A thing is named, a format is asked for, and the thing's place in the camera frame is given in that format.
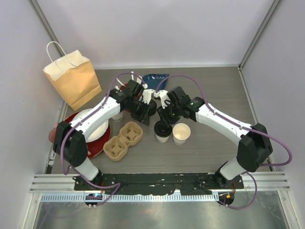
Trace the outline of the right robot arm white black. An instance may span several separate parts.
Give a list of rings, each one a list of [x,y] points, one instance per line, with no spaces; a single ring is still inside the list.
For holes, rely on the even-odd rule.
[[[238,146],[236,157],[225,162],[215,173],[215,182],[220,188],[227,188],[244,172],[255,172],[273,151],[264,125],[238,121],[200,97],[191,99],[179,86],[170,91],[155,92],[154,97],[161,101],[157,108],[160,120],[154,126],[160,142],[168,140],[174,133],[173,125],[183,117],[207,125]]]

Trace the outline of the stack of white paper cups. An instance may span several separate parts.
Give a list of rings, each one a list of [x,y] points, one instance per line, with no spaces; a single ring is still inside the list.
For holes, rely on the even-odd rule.
[[[123,112],[120,112],[112,117],[114,122],[120,122],[123,119]]]

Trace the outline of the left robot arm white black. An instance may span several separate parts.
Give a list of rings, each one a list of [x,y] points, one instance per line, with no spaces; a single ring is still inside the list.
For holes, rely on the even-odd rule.
[[[101,186],[102,173],[88,158],[86,140],[99,126],[124,110],[129,111],[134,120],[149,125],[150,116],[155,113],[153,93],[147,85],[130,80],[123,89],[111,89],[86,115],[70,123],[58,123],[53,151],[83,176],[90,190]]]

